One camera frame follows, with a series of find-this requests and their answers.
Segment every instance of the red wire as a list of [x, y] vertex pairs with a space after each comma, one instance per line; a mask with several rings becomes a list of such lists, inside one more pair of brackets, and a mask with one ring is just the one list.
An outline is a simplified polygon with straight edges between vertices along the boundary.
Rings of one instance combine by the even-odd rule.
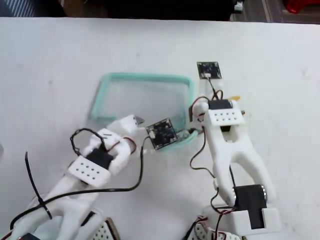
[[224, 215], [227, 215], [229, 213], [232, 213], [235, 209], [232, 208], [230, 210], [223, 210], [221, 211], [221, 214], [219, 215], [219, 218], [218, 218], [218, 222], [216, 223], [216, 227], [215, 227], [215, 233], [214, 233], [214, 239], [218, 239], [218, 235], [219, 235], [219, 231], [218, 231], [218, 227], [219, 227], [219, 223], [220, 223], [220, 220], [222, 219], [222, 217]]
[[197, 97], [193, 103], [191, 104], [191, 107], [189, 109], [191, 109], [191, 115], [193, 116], [193, 108], [194, 108], [194, 105], [196, 104], [196, 102], [200, 99], [206, 99], [207, 101], [210, 101], [209, 98], [207, 98], [206, 96], [199, 96]]
[[7, 235], [5, 235], [3, 238], [1, 238], [1, 240], [5, 240], [5, 239], [8, 239], [12, 234], [12, 231], [9, 232]]
[[[136, 149], [137, 149], [137, 144], [135, 143], [135, 141], [134, 141], [131, 137], [128, 137], [128, 136], [124, 136], [122, 139], [127, 139], [127, 140], [129, 140], [131, 143], [133, 143], [133, 145], [134, 145], [134, 150], [131, 152], [131, 154], [133, 154], [133, 153], [136, 151]], [[111, 150], [112, 150], [115, 146], [117, 146], [119, 143], [120, 143], [120, 141], [117, 141], [115, 144], [113, 144], [113, 145], [110, 147], [110, 149], [108, 150], [108, 152], [111, 151]]]

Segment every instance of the black wire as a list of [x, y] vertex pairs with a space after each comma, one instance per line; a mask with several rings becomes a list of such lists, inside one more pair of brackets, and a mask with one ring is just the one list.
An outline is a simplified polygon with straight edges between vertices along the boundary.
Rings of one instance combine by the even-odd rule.
[[[102, 188], [102, 189], [91, 189], [91, 190], [82, 190], [82, 191], [72, 191], [72, 192], [68, 192], [68, 193], [64, 193], [64, 194], [60, 194], [60, 195], [57, 195], [57, 196], [54, 196], [52, 198], [49, 198], [48, 200], [44, 201], [43, 203], [44, 204], [48, 204], [48, 203], [51, 203], [52, 201], [54, 200], [57, 200], [57, 199], [60, 199], [60, 198], [63, 198], [63, 197], [67, 197], [67, 196], [73, 196], [73, 195], [79, 195], [79, 194], [91, 194], [91, 193], [114, 193], [114, 192], [129, 192], [129, 191], [132, 191], [134, 189], [136, 189], [140, 183], [141, 183], [141, 180], [142, 180], [142, 176], [143, 176], [143, 172], [144, 172], [144, 145], [145, 145], [145, 141], [147, 139], [149, 139], [150, 137], [147, 136], [144, 140], [143, 140], [143, 143], [142, 143], [142, 146], [141, 146], [141, 151], [140, 151], [140, 175], [139, 175], [139, 179], [138, 179], [138, 182], [132, 186], [132, 187], [128, 187], [128, 188]], [[29, 214], [29, 213], [32, 213], [33, 211], [41, 208], [42, 206], [41, 205], [37, 205], [33, 208], [30, 208], [22, 213], [20, 213], [19, 215], [17, 215], [10, 223], [10, 230], [12, 230], [14, 228], [14, 225], [15, 223], [20, 219], [22, 218], [23, 216]]]
[[190, 168], [192, 168], [193, 170], [206, 170], [208, 171], [208, 173], [213, 177], [215, 178], [214, 174], [206, 167], [193, 167], [192, 166], [192, 162], [194, 161], [194, 159], [205, 149], [205, 146], [206, 146], [206, 131], [205, 131], [205, 128], [202, 127], [202, 130], [203, 130], [203, 145], [202, 147], [200, 148], [200, 150], [195, 154], [193, 155], [193, 157], [191, 158], [190, 160]]
[[218, 93], [220, 92], [220, 100], [224, 99], [224, 91], [218, 90], [216, 91], [216, 95], [218, 96]]
[[81, 155], [80, 149], [78, 147], [76, 147], [76, 145], [75, 145], [74, 138], [75, 138], [75, 136], [77, 136], [82, 131], [87, 131], [87, 132], [90, 132], [90, 133], [94, 134], [97, 138], [100, 139], [102, 149], [107, 151], [104, 139], [107, 139], [108, 138], [107, 136], [111, 136], [111, 134], [104, 134], [104, 137], [102, 137], [97, 132], [93, 131], [92, 129], [84, 127], [84, 128], [80, 128], [80, 129], [76, 130], [70, 137], [72, 149], [73, 149], [75, 154], [77, 154], [78, 156]]
[[214, 86], [213, 86], [213, 84], [212, 84], [212, 82], [211, 82], [211, 78], [210, 78], [210, 77], [208, 77], [208, 81], [209, 81], [210, 86], [211, 86], [212, 91], [213, 91], [212, 100], [213, 100], [213, 99], [219, 100], [219, 96], [217, 95], [217, 92], [216, 92], [216, 90], [215, 90], [215, 88], [214, 88]]
[[214, 240], [218, 240], [218, 227], [219, 227], [219, 223], [221, 221], [222, 216], [223, 214], [220, 214], [218, 217], [218, 222], [216, 223], [216, 226], [215, 226]]
[[233, 188], [235, 188], [236, 181], [235, 181], [234, 173], [232, 172], [231, 166], [229, 167], [229, 170], [230, 170], [230, 175], [231, 175], [231, 179], [232, 179], [232, 183], [233, 183]]
[[188, 231], [186, 232], [186, 234], [184, 235], [184, 237], [182, 238], [182, 240], [188, 240], [188, 237], [191, 234], [192, 229], [194, 228], [194, 226], [196, 225], [197, 221], [194, 221], [191, 225], [191, 227], [188, 229]]
[[29, 160], [28, 160], [28, 152], [27, 151], [25, 152], [25, 155], [24, 155], [24, 161], [25, 161], [26, 170], [28, 172], [28, 176], [29, 176], [32, 188], [33, 188], [33, 190], [35, 192], [36, 197], [38, 198], [39, 205], [44, 208], [44, 210], [48, 214], [49, 218], [52, 219], [51, 212], [49, 211], [49, 209], [47, 208], [46, 204], [44, 203], [44, 200], [41, 198], [41, 196], [40, 196], [40, 194], [39, 194], [39, 192], [37, 190], [36, 184], [34, 182], [34, 179], [32, 177], [31, 170], [30, 170], [30, 165], [29, 165]]
[[210, 205], [212, 207], [212, 209], [217, 212], [218, 214], [223, 214], [222, 211], [220, 211], [220, 209], [232, 209], [232, 206], [219, 206], [219, 207], [215, 207], [213, 204], [214, 199], [218, 196], [219, 194], [219, 188], [216, 189], [216, 194], [211, 198], [210, 200]]

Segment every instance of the perforated plastic plate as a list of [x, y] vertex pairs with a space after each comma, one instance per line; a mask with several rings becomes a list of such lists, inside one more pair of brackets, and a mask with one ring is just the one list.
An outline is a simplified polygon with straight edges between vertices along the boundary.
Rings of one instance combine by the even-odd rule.
[[232, 126], [245, 123], [241, 111], [237, 108], [209, 110], [208, 114], [213, 126]]
[[[218, 233], [219, 234], [217, 240], [240, 240], [238, 236], [231, 234], [230, 232], [218, 231]], [[208, 229], [205, 230], [202, 223], [197, 223], [190, 236], [188, 237], [188, 240], [211, 240], [215, 238], [214, 236], [215, 231], [213, 229], [208, 227]]]
[[94, 162], [79, 156], [68, 168], [68, 172], [89, 185], [101, 188], [109, 181], [111, 174], [108, 170]]
[[116, 240], [111, 234], [108, 225], [104, 222], [97, 232], [93, 235], [91, 240]]

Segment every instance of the white plastic part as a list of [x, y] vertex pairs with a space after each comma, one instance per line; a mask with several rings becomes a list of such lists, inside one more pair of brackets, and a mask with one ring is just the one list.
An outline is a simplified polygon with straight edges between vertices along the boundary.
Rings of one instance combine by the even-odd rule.
[[[105, 217], [96, 209], [92, 211], [95, 214], [90, 217], [84, 226], [79, 228], [78, 234], [74, 240], [90, 240], [100, 229]], [[32, 234], [40, 240], [56, 240], [62, 221], [63, 218], [61, 216], [56, 216], [52, 220], [40, 225]]]
[[138, 128], [138, 123], [134, 115], [129, 115], [112, 122], [107, 128], [120, 136], [132, 136]]
[[[79, 179], [77, 177], [66, 173], [44, 200], [72, 192], [78, 183]], [[98, 193], [80, 194], [76, 198], [66, 196], [46, 204], [53, 217], [63, 216], [57, 240], [72, 240], [75, 238], [81, 223], [89, 214], [98, 195]], [[17, 240], [27, 233], [33, 233], [38, 226], [48, 219], [47, 212], [42, 208], [27, 214], [14, 226], [11, 239]]]
[[206, 72], [206, 73], [204, 74], [204, 77], [205, 77], [205, 78], [211, 78], [211, 73]]
[[244, 124], [245, 120], [240, 109], [217, 109], [207, 112], [212, 126], [232, 126]]
[[192, 114], [195, 119], [199, 117], [199, 115], [206, 113], [209, 110], [209, 105], [207, 100], [199, 99], [192, 108]]
[[[247, 210], [233, 211], [221, 218], [219, 229], [221, 231], [233, 233], [237, 236], [250, 236], [257, 234], [276, 233], [281, 230], [280, 214], [278, 209], [273, 207], [263, 208], [262, 216], [264, 228], [251, 229], [250, 218]], [[219, 214], [209, 205], [202, 211], [208, 217], [206, 221], [210, 228], [215, 229]]]
[[[232, 101], [233, 109], [239, 109], [236, 101]], [[267, 202], [276, 198], [276, 190], [262, 158], [257, 154], [249, 138], [248, 129], [243, 124], [233, 125], [230, 129], [233, 142], [226, 142], [219, 125], [214, 125], [212, 114], [206, 112], [203, 125], [206, 138], [214, 162], [213, 174], [216, 177], [215, 186], [219, 187], [219, 194], [229, 205], [235, 205], [233, 183], [229, 177], [229, 167], [233, 162], [241, 165], [253, 178], [255, 184], [263, 185]]]
[[[132, 129], [128, 127], [128, 125], [123, 124], [123, 129]], [[79, 157], [71, 166], [69, 171], [62, 177], [62, 179], [54, 186], [54, 188], [48, 193], [48, 195], [44, 198], [44, 200], [48, 200], [52, 197], [57, 195], [73, 192], [77, 189], [76, 187], [82, 181], [88, 182], [88, 186], [84, 188], [84, 190], [92, 190], [95, 188], [102, 187], [102, 185], [108, 183], [111, 174], [116, 175], [120, 170], [122, 170], [128, 163], [130, 155], [131, 155], [131, 148], [129, 143], [124, 140], [120, 135], [110, 131], [106, 128], [101, 129], [98, 134], [103, 137], [104, 145], [106, 149], [112, 148], [109, 151], [111, 155], [113, 155], [114, 159], [111, 161], [109, 166], [109, 172], [106, 171], [97, 171], [95, 172], [95, 176], [97, 177], [101, 174], [101, 177], [97, 177], [96, 179], [90, 180], [88, 177], [91, 177], [88, 171], [92, 171], [92, 168], [95, 170], [97, 169], [98, 165], [85, 161], [84, 157]], [[92, 135], [90, 138], [89, 146], [86, 147], [83, 151], [84, 156], [92, 152], [94, 148], [98, 148], [101, 144], [101, 140]], [[55, 216], [62, 216], [61, 225], [56, 237], [56, 240], [74, 240], [82, 239], [85, 234], [80, 234], [80, 232], [84, 231], [86, 228], [82, 228], [81, 224], [83, 223], [84, 219], [88, 216], [89, 212], [93, 208], [93, 204], [98, 197], [98, 193], [86, 193], [86, 194], [79, 194], [74, 195], [71, 197], [65, 196], [59, 199], [56, 199], [48, 204], [46, 207], [51, 212], [53, 217]], [[33, 212], [30, 212], [26, 216], [22, 217], [14, 226], [11, 238], [12, 240], [17, 240], [19, 237], [24, 236], [27, 233], [34, 233], [35, 230], [45, 223], [49, 219], [47, 212], [43, 210], [43, 208], [39, 208]], [[96, 231], [99, 226], [101, 226], [101, 221], [98, 222], [98, 225], [94, 223], [92, 226], [90, 234], [93, 231]]]
[[[109, 129], [103, 128], [97, 133], [103, 137], [106, 149], [114, 146], [109, 152], [114, 156], [114, 159], [111, 161], [108, 171], [115, 176], [128, 164], [131, 155], [130, 145], [125, 139]], [[100, 139], [92, 135], [89, 145], [83, 151], [83, 155], [88, 155], [93, 149], [98, 148], [100, 144]]]
[[[192, 229], [187, 240], [215, 240], [216, 229], [207, 226], [206, 222], [199, 222]], [[218, 229], [218, 240], [241, 240], [240, 237], [227, 231]]]
[[106, 185], [111, 178], [111, 174], [107, 169], [95, 164], [83, 156], [79, 156], [70, 165], [68, 172], [95, 188], [101, 188]]
[[236, 1], [236, 4], [234, 5], [234, 10], [236, 12], [242, 12], [244, 10], [244, 3], [242, 0]]

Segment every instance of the white surface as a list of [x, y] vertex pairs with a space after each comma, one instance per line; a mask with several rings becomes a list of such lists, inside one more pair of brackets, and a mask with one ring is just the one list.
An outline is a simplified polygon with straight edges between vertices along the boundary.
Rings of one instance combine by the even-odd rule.
[[[224, 95], [241, 96], [251, 139], [277, 189], [283, 232], [276, 237], [312, 239], [318, 232], [320, 26], [1, 18], [0, 33], [1, 233], [34, 196], [25, 151], [46, 193], [76, 158], [69, 137], [84, 126], [102, 75], [166, 73], [197, 82], [201, 61], [218, 61]], [[207, 173], [189, 168], [202, 140], [147, 154], [139, 188], [101, 194], [98, 207], [122, 239], [181, 239], [215, 193]], [[212, 167], [207, 147], [195, 164]], [[233, 170], [238, 184], [248, 183], [241, 168]], [[138, 174], [135, 159], [110, 186], [132, 186]]]

